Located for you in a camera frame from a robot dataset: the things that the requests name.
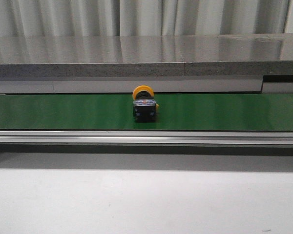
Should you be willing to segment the white pleated curtain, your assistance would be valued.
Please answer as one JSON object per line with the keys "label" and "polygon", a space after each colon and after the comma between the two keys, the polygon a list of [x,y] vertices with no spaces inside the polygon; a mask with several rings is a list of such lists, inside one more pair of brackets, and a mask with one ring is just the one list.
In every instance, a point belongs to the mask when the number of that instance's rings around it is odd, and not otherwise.
{"label": "white pleated curtain", "polygon": [[283,33],[288,0],[0,0],[4,36]]}

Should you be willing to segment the aluminium conveyor front rail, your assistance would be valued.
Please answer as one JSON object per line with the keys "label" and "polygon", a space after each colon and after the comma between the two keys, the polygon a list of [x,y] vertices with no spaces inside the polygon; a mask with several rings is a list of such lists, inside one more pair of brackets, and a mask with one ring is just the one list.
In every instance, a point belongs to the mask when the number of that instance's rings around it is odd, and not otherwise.
{"label": "aluminium conveyor front rail", "polygon": [[3,130],[0,131],[0,143],[172,144],[293,147],[293,132]]}

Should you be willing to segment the green conveyor belt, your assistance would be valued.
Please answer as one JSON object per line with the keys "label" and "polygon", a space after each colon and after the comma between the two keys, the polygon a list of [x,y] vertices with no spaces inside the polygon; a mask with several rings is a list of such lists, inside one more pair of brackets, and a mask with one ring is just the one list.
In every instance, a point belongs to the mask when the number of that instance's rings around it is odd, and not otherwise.
{"label": "green conveyor belt", "polygon": [[156,94],[137,123],[129,94],[0,95],[0,130],[293,131],[293,94]]}

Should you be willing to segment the aluminium conveyor rear rail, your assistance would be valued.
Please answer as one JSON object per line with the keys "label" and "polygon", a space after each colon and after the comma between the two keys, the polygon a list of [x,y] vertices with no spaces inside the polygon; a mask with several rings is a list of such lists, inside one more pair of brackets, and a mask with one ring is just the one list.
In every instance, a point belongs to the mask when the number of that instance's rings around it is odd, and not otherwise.
{"label": "aluminium conveyor rear rail", "polygon": [[5,77],[0,78],[0,94],[132,93],[140,85],[156,93],[293,93],[293,75]]}

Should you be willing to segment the grey stone counter slab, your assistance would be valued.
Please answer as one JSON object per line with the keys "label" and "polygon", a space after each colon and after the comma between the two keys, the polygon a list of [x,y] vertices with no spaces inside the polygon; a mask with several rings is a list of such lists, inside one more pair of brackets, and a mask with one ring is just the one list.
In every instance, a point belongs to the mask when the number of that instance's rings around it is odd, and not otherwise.
{"label": "grey stone counter slab", "polygon": [[293,75],[293,34],[0,37],[0,78]]}

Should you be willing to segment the yellow push button switch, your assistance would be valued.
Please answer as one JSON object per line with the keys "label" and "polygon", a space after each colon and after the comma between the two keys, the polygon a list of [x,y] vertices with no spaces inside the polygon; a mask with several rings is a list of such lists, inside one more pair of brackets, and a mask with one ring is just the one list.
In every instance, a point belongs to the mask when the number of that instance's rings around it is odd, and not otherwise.
{"label": "yellow push button switch", "polygon": [[140,85],[134,89],[132,98],[135,122],[155,122],[159,105],[154,99],[153,89],[147,85]]}

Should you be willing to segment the aluminium conveyor rail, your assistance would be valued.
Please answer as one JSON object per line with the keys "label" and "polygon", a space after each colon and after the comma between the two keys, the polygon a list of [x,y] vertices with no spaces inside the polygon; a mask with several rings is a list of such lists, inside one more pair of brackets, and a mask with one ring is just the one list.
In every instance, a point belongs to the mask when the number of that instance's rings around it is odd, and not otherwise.
{"label": "aluminium conveyor rail", "polygon": [[0,131],[0,143],[172,144],[293,147],[293,132],[3,130]]}
{"label": "aluminium conveyor rail", "polygon": [[0,78],[0,94],[132,93],[140,85],[156,93],[293,93],[293,75],[5,77]]}

